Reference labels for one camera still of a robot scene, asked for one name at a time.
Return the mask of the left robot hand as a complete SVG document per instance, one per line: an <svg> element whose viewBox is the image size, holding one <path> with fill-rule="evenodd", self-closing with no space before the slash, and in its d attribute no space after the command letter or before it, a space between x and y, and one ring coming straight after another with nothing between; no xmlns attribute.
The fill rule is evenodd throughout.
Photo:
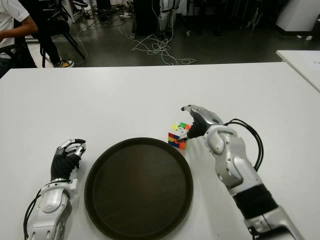
<svg viewBox="0 0 320 240"><path fill-rule="evenodd" d="M50 180L69 180L74 168L79 168L82 155L86 151L83 139L68 139L59 145L53 156L50 168Z"/></svg>

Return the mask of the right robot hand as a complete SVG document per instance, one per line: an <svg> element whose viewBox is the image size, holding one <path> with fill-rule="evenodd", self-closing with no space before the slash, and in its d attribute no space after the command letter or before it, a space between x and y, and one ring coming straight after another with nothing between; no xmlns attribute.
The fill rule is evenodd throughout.
<svg viewBox="0 0 320 240"><path fill-rule="evenodd" d="M184 133L177 140L178 143L185 142L188 139L204 136L206 131L212 125L223 125L223 121L212 111L207 110L204 107L189 104L183 106L181 111L189 112L193 117L193 122L187 133Z"/></svg>

